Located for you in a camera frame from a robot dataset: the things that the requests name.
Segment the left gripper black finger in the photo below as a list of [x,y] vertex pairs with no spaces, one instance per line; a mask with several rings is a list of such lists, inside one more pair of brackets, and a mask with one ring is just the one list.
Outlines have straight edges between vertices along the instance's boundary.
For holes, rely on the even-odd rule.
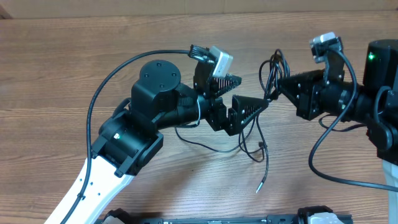
[[210,80],[210,96],[220,97],[221,95],[238,87],[242,82],[242,78],[227,73],[224,78],[212,77]]
[[228,109],[226,133],[239,134],[256,116],[269,106],[267,100],[248,96],[233,95],[232,107]]

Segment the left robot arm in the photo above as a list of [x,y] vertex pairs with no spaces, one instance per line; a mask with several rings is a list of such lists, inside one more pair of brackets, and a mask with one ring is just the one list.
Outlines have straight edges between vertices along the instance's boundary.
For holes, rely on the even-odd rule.
[[179,69],[166,60],[146,63],[122,101],[90,142],[89,156],[48,223],[94,223],[108,204],[160,151],[165,128],[190,128],[205,120],[214,131],[239,135],[267,108],[260,98],[235,95],[227,108],[222,96],[241,84],[216,66],[198,62],[194,85],[181,81]]

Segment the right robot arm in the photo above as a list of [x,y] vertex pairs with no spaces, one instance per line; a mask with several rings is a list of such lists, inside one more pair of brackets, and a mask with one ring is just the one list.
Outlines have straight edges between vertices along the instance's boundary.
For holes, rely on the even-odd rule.
[[[312,120],[329,113],[336,118],[310,151],[309,167],[332,182],[388,191],[389,223],[397,223],[397,40],[369,43],[362,84],[343,53],[340,37],[313,39],[310,47],[314,60],[325,63],[325,68],[278,81],[279,91],[295,105],[297,116]],[[316,150],[340,121],[355,121],[367,128],[368,139],[382,159],[385,184],[333,177],[315,168]]]

